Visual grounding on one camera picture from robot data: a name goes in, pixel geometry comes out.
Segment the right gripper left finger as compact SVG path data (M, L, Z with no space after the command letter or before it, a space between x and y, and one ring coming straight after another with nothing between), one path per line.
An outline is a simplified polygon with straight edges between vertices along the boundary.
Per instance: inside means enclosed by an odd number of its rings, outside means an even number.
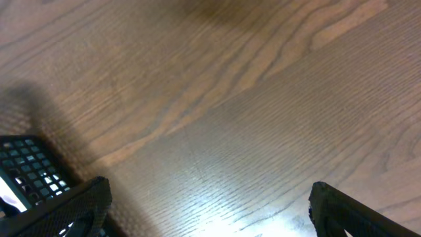
M112 203L109 180L97 176L22 214L1 221L1 235L12 237L95 237Z

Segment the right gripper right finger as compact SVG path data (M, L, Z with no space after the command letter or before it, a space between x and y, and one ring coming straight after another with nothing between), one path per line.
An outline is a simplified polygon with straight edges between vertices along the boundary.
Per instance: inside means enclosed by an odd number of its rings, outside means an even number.
M318 237L420 237L325 182L315 182L309 218Z

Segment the black plastic mesh basket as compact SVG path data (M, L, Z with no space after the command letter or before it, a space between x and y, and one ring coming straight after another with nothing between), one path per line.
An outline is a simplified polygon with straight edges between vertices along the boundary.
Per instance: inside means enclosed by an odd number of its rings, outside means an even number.
M31 135L1 136L1 199L17 213L75 185L62 157L45 140Z

